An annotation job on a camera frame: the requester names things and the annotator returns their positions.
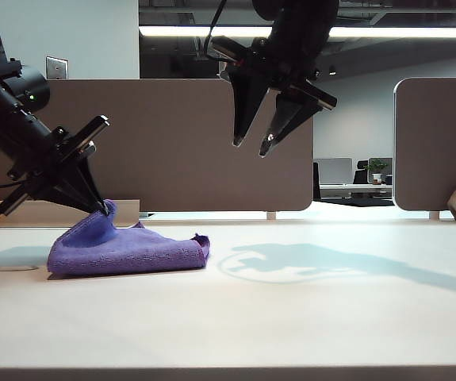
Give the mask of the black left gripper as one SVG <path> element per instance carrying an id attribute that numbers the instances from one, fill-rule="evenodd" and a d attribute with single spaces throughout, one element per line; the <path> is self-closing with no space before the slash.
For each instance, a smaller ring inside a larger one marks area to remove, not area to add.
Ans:
<path id="1" fill-rule="evenodd" d="M 93 139 L 107 126 L 108 118 L 98 115 L 75 135 L 60 126 L 53 130 L 55 141 L 51 150 L 40 166 L 28 172 L 23 183 L 0 203 L 0 215 L 10 215 L 28 199 L 107 215 L 109 208 L 98 192 L 88 164 L 88 157 L 96 151 Z"/>

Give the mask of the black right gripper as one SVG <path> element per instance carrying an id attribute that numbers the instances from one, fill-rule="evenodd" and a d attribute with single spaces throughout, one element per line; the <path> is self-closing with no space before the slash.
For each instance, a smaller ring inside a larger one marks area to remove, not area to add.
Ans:
<path id="1" fill-rule="evenodd" d="M 283 55 L 273 38 L 256 37 L 245 47 L 229 37 L 216 36 L 211 46 L 227 60 L 223 76 L 233 89 L 236 147 L 242 144 L 269 89 L 282 94 L 276 96 L 276 110 L 259 149 L 261 157 L 311 118 L 316 102 L 327 110 L 337 105 L 334 96 L 312 84 L 317 78 L 313 59 Z"/>

